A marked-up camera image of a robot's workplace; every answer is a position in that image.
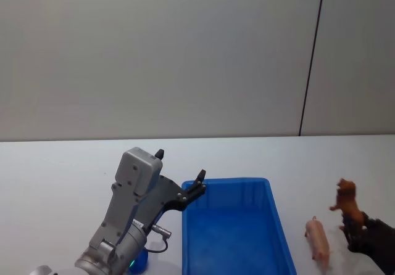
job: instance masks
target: gray robot arm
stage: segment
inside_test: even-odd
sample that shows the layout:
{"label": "gray robot arm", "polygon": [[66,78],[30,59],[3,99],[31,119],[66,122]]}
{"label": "gray robot arm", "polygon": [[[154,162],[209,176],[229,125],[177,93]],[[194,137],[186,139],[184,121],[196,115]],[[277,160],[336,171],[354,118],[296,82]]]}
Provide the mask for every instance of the gray robot arm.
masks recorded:
{"label": "gray robot arm", "polygon": [[195,182],[181,189],[160,175],[164,151],[155,156],[135,147],[125,152],[112,184],[113,196],[104,221],[75,268],[53,272],[41,266],[30,275],[121,275],[142,251],[151,230],[170,237],[157,226],[167,210],[184,210],[206,191],[202,170]]}

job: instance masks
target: blue tray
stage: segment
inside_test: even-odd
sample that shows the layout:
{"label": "blue tray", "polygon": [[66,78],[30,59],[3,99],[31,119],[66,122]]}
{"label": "blue tray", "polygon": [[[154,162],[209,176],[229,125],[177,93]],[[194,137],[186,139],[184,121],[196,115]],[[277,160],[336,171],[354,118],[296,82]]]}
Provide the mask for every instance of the blue tray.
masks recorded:
{"label": "blue tray", "polygon": [[183,275],[295,275],[269,181],[204,182],[183,212]]}

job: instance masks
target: gray wall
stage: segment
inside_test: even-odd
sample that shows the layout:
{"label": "gray wall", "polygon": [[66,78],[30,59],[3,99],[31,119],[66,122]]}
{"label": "gray wall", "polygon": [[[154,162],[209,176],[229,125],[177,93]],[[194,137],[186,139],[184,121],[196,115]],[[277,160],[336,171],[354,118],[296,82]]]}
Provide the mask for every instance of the gray wall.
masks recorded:
{"label": "gray wall", "polygon": [[[297,135],[320,0],[0,0],[0,141]],[[394,0],[323,0],[302,135],[393,133]]]}

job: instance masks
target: pink toy pig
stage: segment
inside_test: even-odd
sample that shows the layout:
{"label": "pink toy pig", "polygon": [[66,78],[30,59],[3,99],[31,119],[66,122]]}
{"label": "pink toy pig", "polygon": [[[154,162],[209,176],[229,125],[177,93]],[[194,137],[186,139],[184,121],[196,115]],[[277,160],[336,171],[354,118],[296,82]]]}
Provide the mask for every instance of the pink toy pig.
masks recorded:
{"label": "pink toy pig", "polygon": [[326,239],[322,223],[315,216],[306,223],[304,237],[308,238],[312,247],[312,259],[320,261],[323,270],[326,271],[329,265],[329,243]]}

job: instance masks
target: white table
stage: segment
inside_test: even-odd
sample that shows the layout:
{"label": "white table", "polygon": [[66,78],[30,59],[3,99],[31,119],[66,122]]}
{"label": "white table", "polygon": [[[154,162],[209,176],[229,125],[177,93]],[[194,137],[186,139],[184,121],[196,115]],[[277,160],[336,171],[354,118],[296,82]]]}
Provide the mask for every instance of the white table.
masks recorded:
{"label": "white table", "polygon": [[[201,168],[207,178],[267,178],[298,274],[320,274],[304,238],[314,215],[333,251],[327,274],[381,274],[346,249],[341,213],[328,207],[344,177],[356,182],[362,210],[395,226],[395,136],[0,143],[0,273],[72,266],[104,217],[122,153],[134,146],[165,149],[162,173],[178,184]],[[181,274],[181,214],[168,212],[159,224],[173,236],[167,252],[150,255],[146,274]],[[148,246],[159,242],[153,234]]]}

